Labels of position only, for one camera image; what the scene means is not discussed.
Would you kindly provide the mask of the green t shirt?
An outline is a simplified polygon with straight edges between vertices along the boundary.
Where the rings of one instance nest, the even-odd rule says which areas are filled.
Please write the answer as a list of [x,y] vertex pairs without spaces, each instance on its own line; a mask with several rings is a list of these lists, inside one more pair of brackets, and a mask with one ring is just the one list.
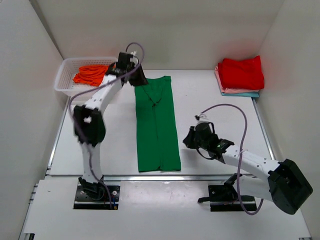
[[135,93],[138,171],[181,170],[175,108],[170,76],[148,79]]

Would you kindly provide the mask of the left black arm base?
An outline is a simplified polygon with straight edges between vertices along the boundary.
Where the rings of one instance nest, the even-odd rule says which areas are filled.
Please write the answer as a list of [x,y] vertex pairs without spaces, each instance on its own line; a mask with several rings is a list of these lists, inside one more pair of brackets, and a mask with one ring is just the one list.
[[111,210],[119,209],[120,185],[107,185],[110,195],[106,188],[100,183],[77,183],[74,196],[74,210]]

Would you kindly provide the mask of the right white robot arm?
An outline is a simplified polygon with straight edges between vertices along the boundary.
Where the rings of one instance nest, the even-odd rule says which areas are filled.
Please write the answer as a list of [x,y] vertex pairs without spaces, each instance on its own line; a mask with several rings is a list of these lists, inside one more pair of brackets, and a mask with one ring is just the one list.
[[254,200],[260,198],[294,215],[313,193],[312,186],[294,161],[267,159],[241,150],[232,141],[219,138],[211,122],[202,121],[191,126],[183,143],[197,152],[206,151],[207,160],[240,167],[250,174],[234,173],[222,184],[209,185],[209,195],[199,198],[198,202],[210,202],[212,211],[241,211],[242,205],[247,211],[256,211]]

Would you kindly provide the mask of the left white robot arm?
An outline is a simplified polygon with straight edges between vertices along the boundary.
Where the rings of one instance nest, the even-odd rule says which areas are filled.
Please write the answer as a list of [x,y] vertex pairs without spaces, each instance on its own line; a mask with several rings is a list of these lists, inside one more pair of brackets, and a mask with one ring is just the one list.
[[148,84],[135,52],[120,52],[117,61],[102,74],[97,91],[83,105],[75,105],[72,109],[74,135],[82,150],[83,175],[78,181],[93,201],[100,201],[110,194],[103,183],[100,161],[100,146],[106,135],[103,114],[126,83],[134,87]]

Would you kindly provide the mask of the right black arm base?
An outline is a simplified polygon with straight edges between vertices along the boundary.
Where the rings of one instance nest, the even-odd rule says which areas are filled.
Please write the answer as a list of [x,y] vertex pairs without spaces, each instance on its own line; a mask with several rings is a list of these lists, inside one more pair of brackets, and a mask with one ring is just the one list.
[[256,200],[253,196],[238,196],[235,190],[237,174],[234,173],[223,184],[208,185],[208,196],[200,197],[199,204],[209,202],[211,212],[243,212],[239,202],[242,200],[243,205],[249,212],[257,210]]

